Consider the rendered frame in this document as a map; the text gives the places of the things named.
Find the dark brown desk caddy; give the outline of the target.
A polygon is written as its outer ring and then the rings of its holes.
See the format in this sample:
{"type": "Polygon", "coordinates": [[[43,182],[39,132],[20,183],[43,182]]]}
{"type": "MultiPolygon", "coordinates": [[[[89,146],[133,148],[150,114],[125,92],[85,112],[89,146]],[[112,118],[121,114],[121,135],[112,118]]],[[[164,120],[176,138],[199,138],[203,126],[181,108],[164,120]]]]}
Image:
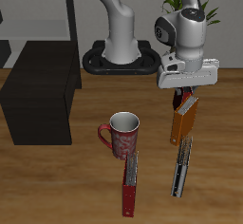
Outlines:
{"type": "Polygon", "coordinates": [[[0,90],[13,143],[71,144],[69,114],[81,87],[76,42],[28,41],[0,90]]]}

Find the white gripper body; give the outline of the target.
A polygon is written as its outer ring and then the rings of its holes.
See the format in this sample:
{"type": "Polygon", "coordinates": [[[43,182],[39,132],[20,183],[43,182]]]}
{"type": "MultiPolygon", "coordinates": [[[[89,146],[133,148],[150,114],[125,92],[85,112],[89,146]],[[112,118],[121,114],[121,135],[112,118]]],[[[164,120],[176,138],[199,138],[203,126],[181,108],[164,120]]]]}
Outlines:
{"type": "Polygon", "coordinates": [[[157,85],[159,88],[173,88],[215,84],[218,68],[219,61],[217,59],[204,59],[202,68],[197,72],[167,72],[160,66],[157,74],[157,85]]]}

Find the dark red book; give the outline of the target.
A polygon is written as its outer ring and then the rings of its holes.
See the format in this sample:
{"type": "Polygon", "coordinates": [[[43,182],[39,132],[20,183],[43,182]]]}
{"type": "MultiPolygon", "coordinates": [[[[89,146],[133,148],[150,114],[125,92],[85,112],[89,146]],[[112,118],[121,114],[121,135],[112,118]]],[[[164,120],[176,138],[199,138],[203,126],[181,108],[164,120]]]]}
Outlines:
{"type": "Polygon", "coordinates": [[[184,86],[181,89],[182,89],[182,95],[177,96],[176,93],[174,94],[174,99],[173,99],[174,110],[177,110],[177,108],[193,94],[190,86],[184,86]]]}

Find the red patterned mug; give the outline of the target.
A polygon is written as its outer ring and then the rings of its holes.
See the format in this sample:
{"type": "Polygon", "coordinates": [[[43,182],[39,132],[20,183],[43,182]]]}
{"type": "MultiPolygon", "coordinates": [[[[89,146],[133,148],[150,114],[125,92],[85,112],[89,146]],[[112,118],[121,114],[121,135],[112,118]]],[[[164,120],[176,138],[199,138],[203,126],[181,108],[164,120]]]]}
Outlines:
{"type": "Polygon", "coordinates": [[[116,159],[125,160],[126,155],[132,156],[136,150],[139,118],[130,112],[115,113],[109,120],[109,124],[102,124],[98,128],[98,137],[101,142],[110,148],[116,159]],[[111,134],[111,141],[102,136],[106,129],[111,134]]]}

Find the black book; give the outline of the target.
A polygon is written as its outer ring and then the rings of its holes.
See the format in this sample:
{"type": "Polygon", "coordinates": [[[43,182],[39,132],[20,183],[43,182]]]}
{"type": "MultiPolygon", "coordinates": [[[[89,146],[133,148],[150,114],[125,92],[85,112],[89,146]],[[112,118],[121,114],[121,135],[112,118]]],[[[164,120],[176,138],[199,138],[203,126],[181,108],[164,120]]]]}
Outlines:
{"type": "Polygon", "coordinates": [[[180,141],[174,172],[171,196],[181,197],[189,166],[193,138],[187,136],[180,141]]]}

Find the white bookshelf with dark frame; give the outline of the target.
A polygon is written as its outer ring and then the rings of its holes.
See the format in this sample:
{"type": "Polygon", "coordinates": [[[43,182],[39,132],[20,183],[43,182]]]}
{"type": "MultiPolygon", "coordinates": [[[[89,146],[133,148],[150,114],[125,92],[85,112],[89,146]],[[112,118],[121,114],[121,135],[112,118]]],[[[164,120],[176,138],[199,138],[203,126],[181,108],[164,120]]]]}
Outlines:
{"type": "Polygon", "coordinates": [[[4,63],[12,70],[28,41],[78,44],[73,0],[0,0],[0,40],[12,53],[4,63]]]}

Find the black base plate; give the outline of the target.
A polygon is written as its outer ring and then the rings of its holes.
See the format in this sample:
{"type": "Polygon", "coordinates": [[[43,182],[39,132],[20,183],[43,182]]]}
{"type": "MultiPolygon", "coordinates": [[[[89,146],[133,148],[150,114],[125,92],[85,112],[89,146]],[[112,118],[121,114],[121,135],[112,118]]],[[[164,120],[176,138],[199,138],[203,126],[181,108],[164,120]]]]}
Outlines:
{"type": "Polygon", "coordinates": [[[161,65],[159,55],[145,40],[138,40],[141,56],[133,63],[116,65],[108,62],[103,56],[104,40],[95,41],[92,48],[83,57],[86,72],[94,75],[150,75],[158,71],[161,65]]]}

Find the orange book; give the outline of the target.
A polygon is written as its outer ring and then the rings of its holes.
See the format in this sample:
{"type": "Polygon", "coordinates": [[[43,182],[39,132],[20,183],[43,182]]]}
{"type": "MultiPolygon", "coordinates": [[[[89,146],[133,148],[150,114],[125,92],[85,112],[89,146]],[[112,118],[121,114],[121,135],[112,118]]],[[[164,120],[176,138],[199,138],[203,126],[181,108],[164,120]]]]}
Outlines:
{"type": "Polygon", "coordinates": [[[198,98],[190,96],[174,112],[170,142],[175,146],[179,146],[180,141],[192,130],[197,105],[198,98]]]}

